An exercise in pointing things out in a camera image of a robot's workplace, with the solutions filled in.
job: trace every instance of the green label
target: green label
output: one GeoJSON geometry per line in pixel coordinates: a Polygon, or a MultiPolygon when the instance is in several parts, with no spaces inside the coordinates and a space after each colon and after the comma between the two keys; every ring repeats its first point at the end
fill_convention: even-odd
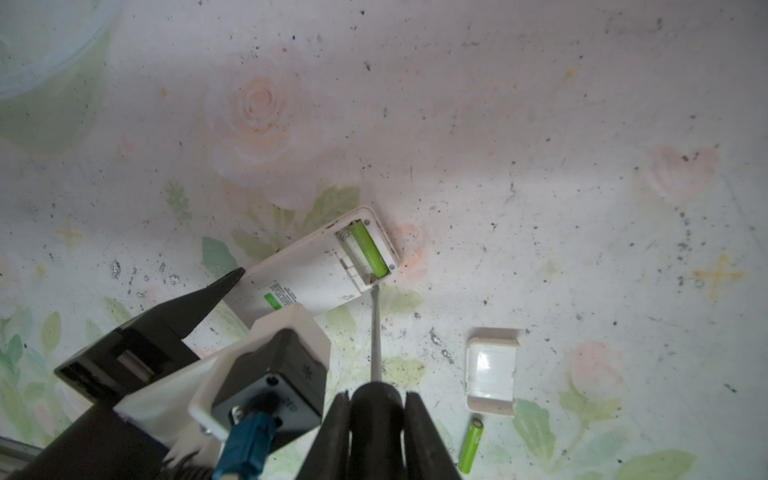
{"type": "Polygon", "coordinates": [[[268,293],[267,295],[264,296],[264,298],[266,298],[266,301],[269,302],[270,305],[275,310],[280,310],[281,308],[283,308],[283,306],[280,305],[280,302],[277,301],[277,299],[274,297],[274,295],[272,295],[272,293],[268,293]]]}

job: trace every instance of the yellow star mark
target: yellow star mark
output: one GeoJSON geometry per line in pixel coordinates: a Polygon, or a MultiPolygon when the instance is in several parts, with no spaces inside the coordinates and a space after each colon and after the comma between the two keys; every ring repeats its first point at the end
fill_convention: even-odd
{"type": "Polygon", "coordinates": [[[82,233],[75,232],[72,230],[72,227],[69,222],[69,218],[67,218],[67,226],[63,230],[56,230],[56,233],[60,233],[64,237],[64,241],[67,245],[67,250],[72,251],[75,244],[79,240],[83,240],[82,233]]]}
{"type": "Polygon", "coordinates": [[[712,290],[710,290],[710,298],[712,300],[717,299],[717,289],[720,288],[720,284],[723,282],[723,280],[740,280],[744,277],[744,272],[730,272],[727,273],[725,271],[725,267],[728,265],[728,256],[725,253],[722,253],[720,255],[720,258],[717,259],[717,268],[713,272],[706,272],[704,270],[694,270],[694,276],[702,278],[702,277],[712,277],[714,281],[712,282],[712,290]]]}

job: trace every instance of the table surface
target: table surface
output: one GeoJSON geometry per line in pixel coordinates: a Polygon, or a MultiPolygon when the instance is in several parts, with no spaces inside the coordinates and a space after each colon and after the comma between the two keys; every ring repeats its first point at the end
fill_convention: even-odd
{"type": "MultiPolygon", "coordinates": [[[[88,404],[53,367],[371,205],[402,257],[385,379],[457,456],[474,329],[519,329],[477,478],[759,478],[768,415],[768,5],[130,0],[0,101],[0,435],[88,404]]],[[[366,380],[366,295],[318,317],[366,380]]],[[[224,306],[189,338],[245,332],[224,306]]],[[[311,435],[265,478],[292,478],[311,435]]]]}

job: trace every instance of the blue connector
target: blue connector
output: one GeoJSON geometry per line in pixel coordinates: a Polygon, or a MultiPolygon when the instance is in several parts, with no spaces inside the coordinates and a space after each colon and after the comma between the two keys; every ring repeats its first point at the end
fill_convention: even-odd
{"type": "Polygon", "coordinates": [[[214,470],[214,480],[237,473],[241,480],[256,480],[264,470],[275,436],[275,420],[264,412],[247,416],[232,427],[214,470]]]}

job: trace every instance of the white plastic part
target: white plastic part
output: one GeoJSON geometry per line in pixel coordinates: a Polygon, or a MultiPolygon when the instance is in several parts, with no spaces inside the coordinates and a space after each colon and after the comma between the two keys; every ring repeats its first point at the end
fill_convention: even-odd
{"type": "Polygon", "coordinates": [[[382,279],[372,280],[365,258],[356,255],[349,240],[337,236],[357,220],[365,224],[382,260],[390,267],[382,279],[393,275],[400,260],[392,242],[373,210],[357,207],[249,268],[224,301],[250,326],[276,307],[301,303],[318,316],[362,295],[382,279]]]}
{"type": "Polygon", "coordinates": [[[328,369],[330,339],[310,312],[294,303],[259,319],[246,338],[126,396],[113,410],[172,449],[177,459],[200,447],[215,449],[210,438],[224,442],[230,431],[210,412],[227,373],[235,359],[258,350],[284,328],[295,331],[307,352],[328,369]],[[202,431],[210,431],[210,436],[202,431]],[[197,433],[187,438],[191,432],[197,433]]]}
{"type": "Polygon", "coordinates": [[[477,413],[514,416],[515,339],[475,337],[467,342],[467,406],[477,413]]]}

